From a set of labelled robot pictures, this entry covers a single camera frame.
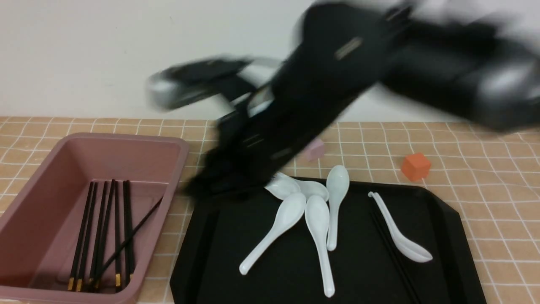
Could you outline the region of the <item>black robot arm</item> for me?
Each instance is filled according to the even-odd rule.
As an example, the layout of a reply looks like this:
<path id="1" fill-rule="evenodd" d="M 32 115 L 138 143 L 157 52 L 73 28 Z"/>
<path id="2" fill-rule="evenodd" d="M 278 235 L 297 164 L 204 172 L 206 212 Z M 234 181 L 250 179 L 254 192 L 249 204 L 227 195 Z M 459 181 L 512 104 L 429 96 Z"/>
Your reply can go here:
<path id="1" fill-rule="evenodd" d="M 264 187 L 374 85 L 486 129 L 539 126 L 539 54 L 488 22 L 438 24 L 402 4 L 382 12 L 321 2 L 305 12 L 300 42 L 257 91 L 269 106 L 205 156 L 184 185 L 204 198 Z"/>

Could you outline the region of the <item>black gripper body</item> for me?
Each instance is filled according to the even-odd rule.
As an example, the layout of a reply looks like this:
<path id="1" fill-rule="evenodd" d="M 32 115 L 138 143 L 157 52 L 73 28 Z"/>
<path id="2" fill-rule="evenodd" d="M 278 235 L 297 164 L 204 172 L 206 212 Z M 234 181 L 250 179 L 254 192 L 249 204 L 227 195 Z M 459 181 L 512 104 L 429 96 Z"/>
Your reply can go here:
<path id="1" fill-rule="evenodd" d="M 218 144 L 185 185 L 196 199 L 248 192 L 267 185 L 363 92 L 363 73 L 338 65 L 284 64 L 262 87 L 228 73 L 204 78 L 206 88 L 234 100 L 218 122 Z"/>

